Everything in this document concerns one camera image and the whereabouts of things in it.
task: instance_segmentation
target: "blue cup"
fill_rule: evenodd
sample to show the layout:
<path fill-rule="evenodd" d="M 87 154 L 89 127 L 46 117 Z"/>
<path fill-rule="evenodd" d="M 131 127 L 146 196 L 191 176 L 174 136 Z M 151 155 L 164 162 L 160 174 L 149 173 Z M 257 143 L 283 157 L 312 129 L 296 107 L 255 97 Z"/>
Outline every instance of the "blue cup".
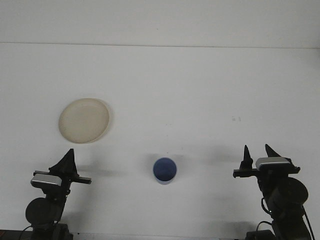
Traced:
<path fill-rule="evenodd" d="M 160 184 L 171 183 L 177 173 L 177 166 L 174 161 L 168 157 L 158 159 L 153 165 L 153 174 Z"/>

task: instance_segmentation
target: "white plate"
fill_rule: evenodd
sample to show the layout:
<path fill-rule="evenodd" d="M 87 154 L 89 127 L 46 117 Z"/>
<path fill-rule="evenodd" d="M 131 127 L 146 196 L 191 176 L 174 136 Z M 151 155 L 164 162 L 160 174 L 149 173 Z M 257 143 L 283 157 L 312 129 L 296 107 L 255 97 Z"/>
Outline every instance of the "white plate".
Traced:
<path fill-rule="evenodd" d="M 70 142 L 90 143 L 107 129 L 110 114 L 107 106 L 94 98 L 82 98 L 70 103 L 61 113 L 59 130 Z"/>

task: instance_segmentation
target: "white wall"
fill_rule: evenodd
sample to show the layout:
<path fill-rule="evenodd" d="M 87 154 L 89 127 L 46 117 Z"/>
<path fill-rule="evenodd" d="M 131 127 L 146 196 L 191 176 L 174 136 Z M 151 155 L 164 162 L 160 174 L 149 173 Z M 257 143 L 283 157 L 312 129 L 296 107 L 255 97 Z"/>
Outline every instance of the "white wall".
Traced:
<path fill-rule="evenodd" d="M 320 47 L 319 0 L 2 0 L 0 42 Z"/>
<path fill-rule="evenodd" d="M 28 225 L 33 171 L 74 148 L 92 184 L 71 186 L 72 232 L 243 238 L 269 218 L 256 179 L 232 172 L 245 144 L 256 160 L 268 143 L 301 167 L 318 236 L 320 51 L 280 48 L 319 47 L 319 4 L 1 1 L 0 228 Z M 58 119 L 84 97 L 108 103 L 111 126 L 73 144 Z M 163 156 L 178 167 L 165 186 Z"/>

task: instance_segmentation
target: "black cable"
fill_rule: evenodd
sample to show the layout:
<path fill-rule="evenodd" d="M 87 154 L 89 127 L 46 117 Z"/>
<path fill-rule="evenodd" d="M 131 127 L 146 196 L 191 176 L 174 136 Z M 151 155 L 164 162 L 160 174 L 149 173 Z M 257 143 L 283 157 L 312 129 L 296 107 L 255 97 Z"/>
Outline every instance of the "black cable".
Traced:
<path fill-rule="evenodd" d="M 256 232 L 258 232 L 258 228 L 259 228 L 260 224 L 269 224 L 270 226 L 272 226 L 271 222 L 261 221 L 261 222 L 259 222 L 258 226 L 256 226 L 256 229 L 255 229 Z"/>
<path fill-rule="evenodd" d="M 267 214 L 269 214 L 270 216 L 271 216 L 271 213 L 270 213 L 270 211 L 268 211 L 268 209 L 266 209 L 266 207 L 265 207 L 265 205 L 264 205 L 264 197 L 263 198 L 261 198 L 261 207 L 262 207 L 262 209 L 267 213 Z"/>
<path fill-rule="evenodd" d="M 25 230 L 27 230 L 27 229 L 30 228 L 30 227 L 31 227 L 31 225 L 30 225 L 30 226 L 27 226 L 25 229 L 22 230 L 22 232 L 20 233 L 20 236 L 19 236 L 18 240 L 21 239 L 22 234 L 25 232 Z"/>
<path fill-rule="evenodd" d="M 303 209 L 303 211 L 304 211 L 305 219 L 306 219 L 306 222 L 308 223 L 308 226 L 309 226 L 309 229 L 310 229 L 310 233 L 311 233 L 312 239 L 313 239 L 313 240 L 316 240 L 316 239 L 315 239 L 314 232 L 312 231 L 312 227 L 311 227 L 311 224 L 310 224 L 310 221 L 309 221 L 309 218 L 308 218 L 306 209 L 305 209 L 304 206 L 302 206 L 302 209 Z"/>

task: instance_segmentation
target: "black circular joint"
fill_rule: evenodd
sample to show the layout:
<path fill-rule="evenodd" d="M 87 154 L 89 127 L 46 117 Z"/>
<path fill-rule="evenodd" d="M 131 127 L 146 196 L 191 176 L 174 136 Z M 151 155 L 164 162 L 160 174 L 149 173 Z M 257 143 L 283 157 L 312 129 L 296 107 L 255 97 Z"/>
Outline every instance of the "black circular joint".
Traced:
<path fill-rule="evenodd" d="M 175 177 L 176 173 L 177 166 L 168 157 L 158 159 L 153 165 L 153 174 L 159 181 L 168 182 Z"/>
<path fill-rule="evenodd" d="M 302 205 L 308 199 L 308 190 L 299 180 L 286 177 L 277 184 L 277 190 L 283 201 L 291 204 Z"/>
<path fill-rule="evenodd" d="M 32 200 L 25 210 L 25 218 L 32 225 L 44 225 L 56 220 L 59 206 L 50 200 L 39 197 Z"/>

